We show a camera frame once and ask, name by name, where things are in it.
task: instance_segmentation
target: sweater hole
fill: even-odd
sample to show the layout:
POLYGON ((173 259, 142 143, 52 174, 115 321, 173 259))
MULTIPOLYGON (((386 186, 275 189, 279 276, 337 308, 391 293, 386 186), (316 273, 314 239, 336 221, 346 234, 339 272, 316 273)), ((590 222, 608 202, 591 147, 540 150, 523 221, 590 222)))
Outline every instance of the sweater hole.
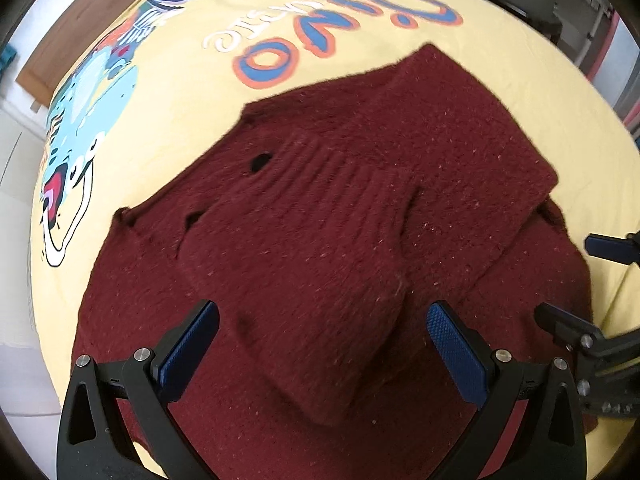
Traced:
POLYGON ((184 231, 187 232, 189 229, 191 229, 203 214, 204 211, 196 211, 195 213, 191 213, 190 215, 188 215, 184 220, 184 231))
POLYGON ((266 166, 272 157, 273 155, 271 155, 271 153, 261 153, 255 157, 254 160, 251 161, 251 172, 258 173, 258 171, 266 166))

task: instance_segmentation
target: blue gripper pad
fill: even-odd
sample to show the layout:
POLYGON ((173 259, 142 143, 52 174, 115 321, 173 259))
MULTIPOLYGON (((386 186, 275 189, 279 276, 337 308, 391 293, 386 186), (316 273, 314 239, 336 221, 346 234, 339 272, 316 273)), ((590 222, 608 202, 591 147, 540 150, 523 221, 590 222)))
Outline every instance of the blue gripper pad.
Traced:
POLYGON ((619 264, 631 265, 640 261, 640 251, 631 240, 626 238, 591 234, 584 241, 584 249, 589 256, 619 264))
POLYGON ((453 320, 439 303, 427 312, 427 331, 465 402, 486 401, 486 371, 453 320))
POLYGON ((162 402, 176 402, 182 397, 219 327, 218 307, 209 301, 178 339, 159 369, 159 397, 162 402))

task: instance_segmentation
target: yellow bedsheet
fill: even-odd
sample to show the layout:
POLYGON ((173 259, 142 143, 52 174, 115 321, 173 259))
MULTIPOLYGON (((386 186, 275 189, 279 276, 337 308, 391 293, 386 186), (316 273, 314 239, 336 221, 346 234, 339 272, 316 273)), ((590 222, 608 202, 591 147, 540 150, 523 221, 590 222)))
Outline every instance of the yellow bedsheet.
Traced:
MULTIPOLYGON (((117 208, 180 173, 246 102, 395 62, 425 42, 492 90, 556 169, 552 197, 578 247, 589 232, 639 228, 640 160, 618 118, 559 50, 484 0, 139 0, 51 106, 31 272, 60 399, 78 307, 117 208)), ((640 324, 639 271, 588 263, 596 322, 608 335, 640 324)), ((590 476, 629 427, 601 420, 588 436, 590 476)))

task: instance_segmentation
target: maroon sweater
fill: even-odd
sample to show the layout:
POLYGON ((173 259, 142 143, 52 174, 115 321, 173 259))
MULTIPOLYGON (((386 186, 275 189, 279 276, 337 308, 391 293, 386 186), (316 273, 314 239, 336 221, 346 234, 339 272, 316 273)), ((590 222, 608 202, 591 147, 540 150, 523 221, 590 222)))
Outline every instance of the maroon sweater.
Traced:
POLYGON ((428 304, 520 359, 554 354, 539 302, 590 316, 555 184, 433 46, 251 104, 116 213, 73 357, 127 358, 211 299, 220 332, 171 410, 220 478, 423 479, 472 413, 426 340, 428 304))

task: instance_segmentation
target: blue and orange lettering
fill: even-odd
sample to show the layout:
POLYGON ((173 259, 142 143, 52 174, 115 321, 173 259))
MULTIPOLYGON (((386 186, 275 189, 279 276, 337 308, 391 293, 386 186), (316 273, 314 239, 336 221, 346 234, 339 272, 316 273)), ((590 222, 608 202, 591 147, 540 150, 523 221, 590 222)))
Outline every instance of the blue and orange lettering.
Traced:
POLYGON ((400 28, 418 28, 418 22, 415 21, 415 18, 402 12, 394 12, 391 15, 391 23, 400 28))
POLYGON ((347 7, 348 9, 363 12, 369 16, 382 16, 383 12, 377 5, 366 4, 365 2, 356 2, 354 0, 327 0, 328 3, 347 7))
POLYGON ((298 65, 300 53, 296 46, 283 38, 271 38, 249 46, 233 60, 236 77, 249 88, 270 88, 287 80, 298 65), (277 59, 269 65, 259 64, 260 54, 275 54, 277 59))
POLYGON ((436 12, 427 12, 426 10, 410 9, 409 7, 400 6, 388 0, 369 0, 369 1, 375 4, 378 4, 380 6, 387 7, 388 9, 392 9, 397 12, 401 12, 403 14, 416 16, 418 18, 422 18, 430 22, 440 23, 441 25, 461 25, 463 21, 462 16, 460 16, 455 10, 453 10, 451 7, 449 7, 448 5, 438 0, 420 0, 421 2, 425 2, 427 4, 431 4, 433 6, 438 7, 438 10, 436 12))
POLYGON ((317 57, 331 57, 335 53, 335 37, 327 29, 356 30, 360 23, 333 10, 314 10, 307 16, 296 16, 293 28, 305 48, 317 57))

